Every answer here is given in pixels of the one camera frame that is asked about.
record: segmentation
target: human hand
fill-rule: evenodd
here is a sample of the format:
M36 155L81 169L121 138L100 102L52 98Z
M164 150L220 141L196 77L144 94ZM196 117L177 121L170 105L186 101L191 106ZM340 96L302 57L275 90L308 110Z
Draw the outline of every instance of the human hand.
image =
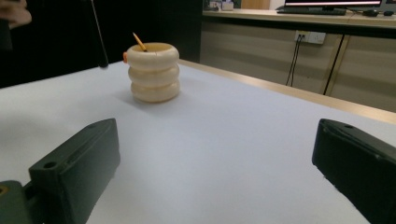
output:
M0 0L0 19L9 21L10 29L27 24L32 20L32 15L26 6L26 0Z

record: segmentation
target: black partition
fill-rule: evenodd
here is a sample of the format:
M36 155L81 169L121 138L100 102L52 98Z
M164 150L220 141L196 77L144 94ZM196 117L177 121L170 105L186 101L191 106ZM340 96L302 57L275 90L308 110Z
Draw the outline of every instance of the black partition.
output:
M0 88L97 66L81 0L27 0L33 20L11 30L12 51L0 51ZM136 44L174 45L199 62L202 0L94 0L110 63Z

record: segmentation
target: beige cup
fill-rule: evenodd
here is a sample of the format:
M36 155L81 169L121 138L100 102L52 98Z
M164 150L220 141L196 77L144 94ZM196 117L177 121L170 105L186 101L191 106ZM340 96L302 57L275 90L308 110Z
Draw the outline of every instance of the beige cup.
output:
M145 47L147 51L135 45L124 54L133 96L150 103L174 98L180 91L177 49L164 43L145 43Z

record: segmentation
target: cabinet door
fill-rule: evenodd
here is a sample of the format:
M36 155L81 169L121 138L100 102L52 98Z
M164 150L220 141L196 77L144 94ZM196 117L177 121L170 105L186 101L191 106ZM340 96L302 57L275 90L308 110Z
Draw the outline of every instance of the cabinet door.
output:
M268 8L270 8L270 1L269 0L242 0L241 8L268 9Z

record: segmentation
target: monitor screen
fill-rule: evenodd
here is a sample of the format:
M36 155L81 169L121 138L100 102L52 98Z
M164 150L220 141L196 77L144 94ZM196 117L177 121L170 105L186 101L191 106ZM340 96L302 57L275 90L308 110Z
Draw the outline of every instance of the monitor screen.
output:
M285 0L285 7L379 7L381 0Z

